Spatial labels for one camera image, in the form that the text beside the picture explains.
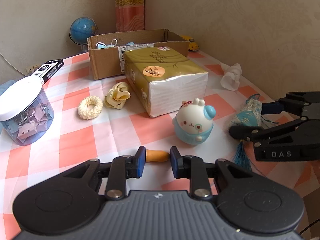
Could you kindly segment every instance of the curtain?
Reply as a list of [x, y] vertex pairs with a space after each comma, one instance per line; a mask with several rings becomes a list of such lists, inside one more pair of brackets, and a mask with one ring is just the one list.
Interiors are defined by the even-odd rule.
[[116, 0], [117, 32], [144, 29], [144, 0]]

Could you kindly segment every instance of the table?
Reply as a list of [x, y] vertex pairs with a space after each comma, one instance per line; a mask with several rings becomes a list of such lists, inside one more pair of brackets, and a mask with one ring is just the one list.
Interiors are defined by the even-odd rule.
[[[112, 86], [126, 79], [117, 76], [94, 81], [88, 53], [65, 59], [65, 65], [44, 85], [54, 109], [49, 130], [38, 141], [24, 147], [17, 146], [5, 131], [0, 134], [0, 239], [11, 239], [20, 231], [12, 214], [17, 194], [88, 159], [111, 162], [119, 155], [134, 155], [144, 145], [147, 149], [165, 151], [177, 146], [181, 155], [197, 155], [205, 162], [215, 162], [217, 158], [231, 160], [239, 142], [228, 134], [230, 119], [255, 93], [261, 94], [262, 102], [272, 100], [244, 77], [238, 91], [225, 90], [220, 85], [223, 70], [218, 60], [201, 51], [190, 52], [189, 58], [209, 71], [204, 100], [217, 112], [210, 137], [198, 146], [187, 145], [175, 136], [172, 118], [176, 113], [152, 119], [134, 92], [122, 110], [104, 107], [96, 119], [80, 119], [77, 107], [83, 98], [95, 95], [103, 99]], [[287, 113], [267, 118], [280, 123], [292, 119]], [[319, 187], [316, 176], [319, 169], [313, 163], [257, 162], [251, 143], [246, 143], [246, 152], [254, 171], [294, 188], [301, 196]], [[213, 181], [210, 183], [216, 193]], [[128, 179], [127, 188], [183, 190], [189, 188], [189, 181], [175, 179], [169, 162], [146, 163], [142, 178]]]

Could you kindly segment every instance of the white lid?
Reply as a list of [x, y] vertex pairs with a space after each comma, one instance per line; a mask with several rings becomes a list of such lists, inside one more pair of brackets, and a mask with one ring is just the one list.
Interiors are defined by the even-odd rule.
[[42, 88], [38, 77], [28, 76], [15, 82], [0, 96], [0, 121], [6, 121], [25, 110]]

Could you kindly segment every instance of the figurine eye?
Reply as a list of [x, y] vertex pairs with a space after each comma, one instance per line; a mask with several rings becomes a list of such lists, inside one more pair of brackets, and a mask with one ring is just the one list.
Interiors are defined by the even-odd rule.
[[202, 128], [202, 125], [199, 124], [199, 123], [197, 123], [197, 124], [195, 125], [195, 128], [196, 128], [197, 130], [200, 130], [200, 129]]

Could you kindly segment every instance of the globe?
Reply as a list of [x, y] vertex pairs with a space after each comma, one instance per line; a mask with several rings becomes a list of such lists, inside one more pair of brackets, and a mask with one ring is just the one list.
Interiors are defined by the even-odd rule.
[[87, 38], [97, 34], [98, 27], [94, 20], [89, 17], [76, 19], [70, 27], [70, 39], [78, 45], [86, 45]]

